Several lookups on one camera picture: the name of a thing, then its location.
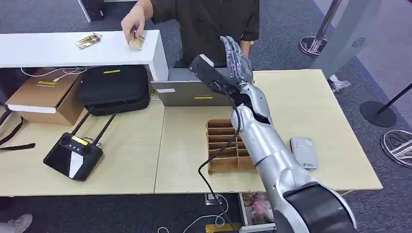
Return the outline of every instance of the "silver robotic arm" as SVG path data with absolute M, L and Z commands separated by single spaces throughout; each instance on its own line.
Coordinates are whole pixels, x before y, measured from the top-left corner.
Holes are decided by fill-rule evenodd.
M 311 176 L 283 143 L 263 92 L 248 83 L 240 87 L 250 103 L 237 106 L 240 122 L 233 111 L 232 124 L 234 128 L 240 124 L 240 136 L 277 216 L 275 223 L 283 230 L 279 232 L 355 232 L 356 222 L 346 201 Z
M 347 202 L 300 166 L 276 132 L 265 95 L 252 85 L 250 61 L 231 37 L 221 39 L 230 78 L 216 71 L 204 55 L 197 56 L 189 69 L 212 91 L 233 100 L 232 125 L 240 129 L 239 134 L 259 172 L 278 232 L 358 232 Z

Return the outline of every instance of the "silver laptop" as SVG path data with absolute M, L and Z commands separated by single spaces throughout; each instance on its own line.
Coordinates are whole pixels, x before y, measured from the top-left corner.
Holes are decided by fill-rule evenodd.
M 230 106 L 226 96 L 201 81 L 152 81 L 152 88 L 164 106 Z
M 229 75 L 227 68 L 217 68 Z M 212 92 L 187 68 L 172 68 L 169 81 L 152 81 L 164 106 L 230 106 L 226 96 Z

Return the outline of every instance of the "white shelf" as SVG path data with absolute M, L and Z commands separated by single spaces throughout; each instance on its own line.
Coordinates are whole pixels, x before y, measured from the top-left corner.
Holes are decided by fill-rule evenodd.
M 91 32 L 0 34 L 0 67 L 147 65 L 154 80 L 167 80 L 159 30 L 145 31 L 142 50 L 127 45 L 123 32 L 96 32 L 102 41 L 80 50 L 75 43 Z

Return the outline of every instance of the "black laptop bag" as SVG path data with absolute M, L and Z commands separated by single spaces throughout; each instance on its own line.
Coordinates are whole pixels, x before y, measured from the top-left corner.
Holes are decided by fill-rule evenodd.
M 145 109 L 149 105 L 149 82 L 143 65 L 104 66 L 82 74 L 77 99 L 94 116 Z

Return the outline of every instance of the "person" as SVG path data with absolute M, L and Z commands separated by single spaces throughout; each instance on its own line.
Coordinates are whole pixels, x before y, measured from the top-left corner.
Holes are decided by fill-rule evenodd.
M 174 67 L 188 67 L 198 54 L 215 67 L 226 67 L 220 36 L 230 36 L 249 55 L 250 42 L 259 38 L 259 0 L 139 0 L 121 22 L 126 41 L 143 33 L 146 20 L 176 19 L 180 25 L 182 54 Z
M 23 233 L 33 221 L 31 214 L 24 214 L 16 220 L 0 222 L 0 233 Z

